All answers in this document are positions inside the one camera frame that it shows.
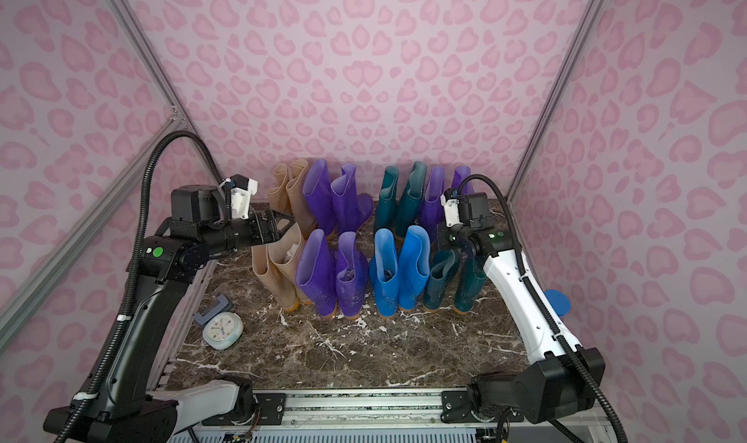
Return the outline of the large teal boot yellow sole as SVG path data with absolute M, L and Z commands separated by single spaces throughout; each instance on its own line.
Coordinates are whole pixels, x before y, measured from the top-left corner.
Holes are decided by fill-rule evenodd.
M 487 277 L 482 269 L 482 259 L 472 258 L 465 254 L 460 256 L 460 273 L 453 300 L 453 310 L 466 315 L 473 310 Z

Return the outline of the purple rain boot small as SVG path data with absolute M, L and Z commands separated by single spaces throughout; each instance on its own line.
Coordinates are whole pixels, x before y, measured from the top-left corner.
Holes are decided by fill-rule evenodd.
M 435 242 L 437 239 L 438 226 L 445 220 L 441 203 L 444 191 L 445 169 L 441 166 L 435 166 L 429 174 L 418 215 L 418 223 L 427 231 L 431 242 Z
M 453 178 L 451 180 L 451 188 L 458 189 L 463 180 L 465 178 L 468 178 L 472 174 L 471 168 L 468 166 L 457 166 L 453 173 Z M 463 188 L 463 194 L 472 194 L 474 192 L 474 187 L 471 182 L 468 182 L 465 187 Z

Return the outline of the blue rain boot yellow sole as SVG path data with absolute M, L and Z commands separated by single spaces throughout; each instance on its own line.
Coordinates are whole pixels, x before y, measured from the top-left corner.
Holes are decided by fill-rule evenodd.
M 398 253 L 392 232 L 386 228 L 377 230 L 375 253 L 370 263 L 369 277 L 377 310 L 383 318 L 392 318 L 398 309 L 400 290 L 398 268 Z

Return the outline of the beige rain boot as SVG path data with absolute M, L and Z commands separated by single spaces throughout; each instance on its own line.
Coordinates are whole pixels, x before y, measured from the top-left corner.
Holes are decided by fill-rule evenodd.
M 287 185 L 290 181 L 290 171 L 287 164 L 281 163 L 272 171 L 274 183 L 268 188 L 268 203 L 274 211 L 291 214 L 290 198 Z
M 253 246 L 252 270 L 263 287 L 285 312 L 293 312 L 299 307 L 300 299 L 289 281 L 270 261 L 268 246 Z
M 289 181 L 285 186 L 293 217 L 306 239 L 316 228 L 317 221 L 309 209 L 303 185 L 309 174 L 309 161 L 298 159 L 289 165 Z
M 279 242 L 270 244 L 268 255 L 272 265 L 280 271 L 284 281 L 291 287 L 301 304 L 308 305 L 311 300 L 297 284 L 297 269 L 307 240 L 298 223 L 287 227 L 288 231 Z

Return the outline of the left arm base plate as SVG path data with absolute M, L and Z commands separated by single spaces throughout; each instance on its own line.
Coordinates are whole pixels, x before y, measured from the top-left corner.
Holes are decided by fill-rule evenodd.
M 253 413 L 249 417 L 223 414 L 202 421 L 203 427 L 262 427 L 281 425 L 287 394 L 283 392 L 256 392 Z

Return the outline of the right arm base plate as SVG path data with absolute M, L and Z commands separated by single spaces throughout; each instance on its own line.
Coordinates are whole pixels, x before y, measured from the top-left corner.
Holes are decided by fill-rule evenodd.
M 472 389 L 444 390 L 441 392 L 441 422 L 456 424 L 496 424 L 503 408 L 484 405 Z

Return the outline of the large purple boot back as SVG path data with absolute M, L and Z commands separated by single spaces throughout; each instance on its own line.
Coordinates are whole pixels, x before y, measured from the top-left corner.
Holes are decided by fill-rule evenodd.
M 373 198 L 357 191 L 356 172 L 356 165 L 344 164 L 342 175 L 331 183 L 333 208 L 341 233 L 357 232 L 374 210 Z

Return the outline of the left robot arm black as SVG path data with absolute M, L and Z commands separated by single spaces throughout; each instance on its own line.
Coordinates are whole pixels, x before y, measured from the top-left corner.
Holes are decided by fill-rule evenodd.
M 222 220 L 215 209 L 165 219 L 136 248 L 123 304 L 95 367 L 69 405 L 49 412 L 44 430 L 58 442 L 169 440 L 183 407 L 151 396 L 147 384 L 176 307 L 209 261 L 277 242 L 293 223 L 292 215 L 271 209 L 245 219 Z

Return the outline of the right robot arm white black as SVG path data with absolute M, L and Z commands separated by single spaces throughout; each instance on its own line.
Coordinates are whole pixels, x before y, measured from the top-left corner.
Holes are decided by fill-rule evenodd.
M 607 404 L 600 384 L 605 361 L 564 325 L 527 269 L 517 238 L 507 228 L 438 227 L 439 248 L 460 248 L 498 289 L 525 347 L 529 367 L 517 375 L 474 377 L 467 410 L 498 417 L 517 410 L 533 424 L 556 421 Z

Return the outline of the teal rain boot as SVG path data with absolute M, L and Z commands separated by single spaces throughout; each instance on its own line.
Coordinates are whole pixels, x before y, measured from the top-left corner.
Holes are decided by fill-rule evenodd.
M 458 272 L 460 258 L 457 250 L 442 250 L 433 256 L 422 298 L 426 310 L 437 311 L 441 308 L 447 285 Z
M 423 202 L 426 176 L 427 165 L 422 161 L 416 161 L 412 165 L 405 190 L 397 206 L 394 234 L 398 239 L 404 239 L 408 228 L 416 221 Z

